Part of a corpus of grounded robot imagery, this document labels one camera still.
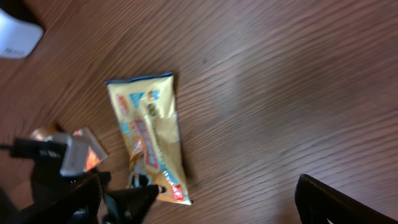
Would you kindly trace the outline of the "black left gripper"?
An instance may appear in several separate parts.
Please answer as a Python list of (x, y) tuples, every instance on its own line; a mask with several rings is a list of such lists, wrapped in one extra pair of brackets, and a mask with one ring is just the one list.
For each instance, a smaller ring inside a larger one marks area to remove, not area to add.
[[(94, 174), (85, 172), (76, 177), (60, 175), (67, 146), (53, 141), (15, 139), (10, 149), (12, 158), (30, 159), (34, 168), (30, 186), (34, 203), (53, 200), (68, 192), (80, 180)], [(158, 185), (148, 185), (104, 194), (108, 214), (102, 219), (107, 224), (141, 224), (160, 194)]]

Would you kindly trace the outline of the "yellow snack chip bag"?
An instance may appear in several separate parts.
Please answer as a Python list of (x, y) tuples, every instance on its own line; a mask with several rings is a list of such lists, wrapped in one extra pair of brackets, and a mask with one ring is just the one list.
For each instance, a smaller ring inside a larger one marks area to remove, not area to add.
[(129, 189), (159, 185), (158, 200), (191, 205), (171, 72), (106, 81), (129, 154)]

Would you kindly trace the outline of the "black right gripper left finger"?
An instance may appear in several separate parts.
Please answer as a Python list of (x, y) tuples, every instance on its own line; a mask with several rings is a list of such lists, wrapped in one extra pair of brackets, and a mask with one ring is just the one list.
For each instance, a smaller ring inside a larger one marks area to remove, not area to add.
[(59, 198), (33, 204), (9, 218), (1, 218), (1, 223), (98, 223), (97, 215), (101, 200), (100, 178), (94, 174)]

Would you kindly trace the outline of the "white bamboo print tube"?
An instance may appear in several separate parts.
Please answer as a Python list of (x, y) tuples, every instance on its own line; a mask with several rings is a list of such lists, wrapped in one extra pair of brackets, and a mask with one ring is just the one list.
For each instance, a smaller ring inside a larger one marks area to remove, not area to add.
[(48, 138), (56, 133), (61, 133), (63, 130), (57, 123), (51, 123), (46, 126), (35, 129), (30, 138), (36, 141), (46, 141)]

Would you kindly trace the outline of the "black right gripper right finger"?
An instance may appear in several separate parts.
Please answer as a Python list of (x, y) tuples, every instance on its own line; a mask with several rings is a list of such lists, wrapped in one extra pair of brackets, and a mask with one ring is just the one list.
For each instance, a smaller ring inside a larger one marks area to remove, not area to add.
[(298, 179), (295, 204), (303, 224), (397, 224), (397, 220), (373, 210), (307, 174), (301, 174)]

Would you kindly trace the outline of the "small orange white box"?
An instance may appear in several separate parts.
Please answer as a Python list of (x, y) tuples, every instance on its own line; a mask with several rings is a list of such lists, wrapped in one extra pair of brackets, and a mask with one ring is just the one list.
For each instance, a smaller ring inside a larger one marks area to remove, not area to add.
[(89, 142), (88, 153), (84, 166), (85, 172), (98, 167), (105, 159), (108, 158), (107, 152), (104, 150), (90, 128), (79, 129), (75, 131), (73, 135), (85, 138)]

